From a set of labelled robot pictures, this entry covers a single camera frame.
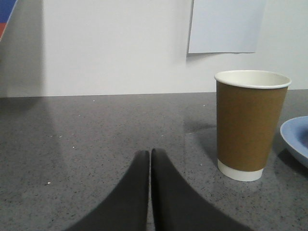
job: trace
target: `paper cup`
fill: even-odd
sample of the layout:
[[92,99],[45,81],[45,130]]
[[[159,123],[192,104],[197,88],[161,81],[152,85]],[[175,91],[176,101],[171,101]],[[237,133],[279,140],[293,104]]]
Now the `paper cup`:
[[262,176],[291,80],[257,70],[224,71],[217,81],[218,168],[253,181]]

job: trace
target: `white cup bottom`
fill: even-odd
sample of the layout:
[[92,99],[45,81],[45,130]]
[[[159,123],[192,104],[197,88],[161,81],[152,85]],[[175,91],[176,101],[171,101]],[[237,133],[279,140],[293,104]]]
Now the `white cup bottom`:
[[228,167],[217,159],[218,169],[227,177],[239,181],[254,181],[262,176],[263,169],[257,171],[240,171]]

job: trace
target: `gray countertop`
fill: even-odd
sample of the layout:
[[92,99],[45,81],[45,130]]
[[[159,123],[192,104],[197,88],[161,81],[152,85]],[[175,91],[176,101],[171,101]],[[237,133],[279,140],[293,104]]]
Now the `gray countertop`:
[[[290,90],[278,126],[308,115]],[[278,133],[261,179],[216,164],[216,94],[0,99],[0,230],[65,230],[114,188],[137,150],[164,148],[207,201],[256,231],[308,230],[308,169]],[[149,208],[148,230],[154,230]]]

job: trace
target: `blue object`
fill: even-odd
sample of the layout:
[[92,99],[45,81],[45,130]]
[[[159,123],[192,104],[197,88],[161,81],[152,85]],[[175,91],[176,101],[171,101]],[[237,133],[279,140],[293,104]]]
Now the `blue object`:
[[289,152],[308,168],[308,116],[287,120],[280,133]]
[[0,23],[8,22],[17,0],[0,0]]

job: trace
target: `white paper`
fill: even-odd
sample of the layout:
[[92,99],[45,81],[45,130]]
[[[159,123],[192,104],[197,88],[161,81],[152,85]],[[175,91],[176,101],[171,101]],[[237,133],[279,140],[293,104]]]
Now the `white paper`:
[[256,52],[266,0],[194,0],[189,53]]

